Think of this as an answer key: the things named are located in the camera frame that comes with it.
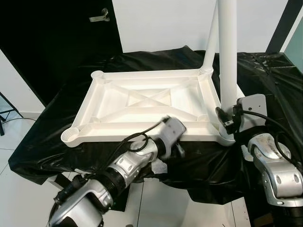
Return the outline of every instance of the black door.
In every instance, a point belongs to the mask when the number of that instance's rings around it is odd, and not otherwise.
[[[90,22],[104,8],[109,21]],[[0,27],[1,50],[45,105],[85,59],[122,52],[111,0],[8,1]]]

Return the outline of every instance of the door handle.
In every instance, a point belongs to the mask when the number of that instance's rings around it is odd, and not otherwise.
[[[109,16],[108,16],[108,9],[104,8],[101,11],[101,16],[98,17],[90,17],[89,18],[90,22],[98,22],[98,21],[110,21]]]

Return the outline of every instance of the white pole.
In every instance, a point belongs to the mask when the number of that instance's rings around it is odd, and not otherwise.
[[[218,3],[216,1],[214,7],[214,14],[212,25],[209,32],[207,48],[205,52],[205,57],[203,61],[203,65],[200,69],[201,73],[204,72],[213,72],[213,61],[214,61],[214,54],[217,47],[217,40],[218,40]]]
[[[221,108],[237,101],[237,0],[218,0]]]

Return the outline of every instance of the black plastic sheet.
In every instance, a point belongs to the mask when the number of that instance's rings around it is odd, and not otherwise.
[[[160,52],[134,52],[95,56],[75,70],[53,101],[35,122],[9,159],[12,171],[35,183],[75,168],[92,171],[111,156],[115,142],[82,143],[75,148],[61,142],[91,84],[90,74],[104,72],[184,70],[201,67],[204,51],[187,46]],[[215,56],[213,82],[220,96],[219,57]],[[303,76],[282,54],[238,53],[238,85],[248,96],[267,96],[268,116],[303,136]],[[187,189],[195,201],[224,204],[248,193],[262,195],[258,171],[242,158],[238,144],[223,147],[215,142],[181,142],[185,158],[167,161],[168,173],[155,175],[147,166],[137,178],[157,177],[165,184]]]

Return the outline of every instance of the white tray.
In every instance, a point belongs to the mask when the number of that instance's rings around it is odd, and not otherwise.
[[[95,71],[91,76],[93,81],[72,126],[61,135],[69,147],[82,142],[121,141],[166,115],[177,117],[186,126],[183,141],[234,143],[218,131],[215,108],[220,102],[211,73],[200,75],[199,69]],[[155,135],[159,129],[147,134]]]

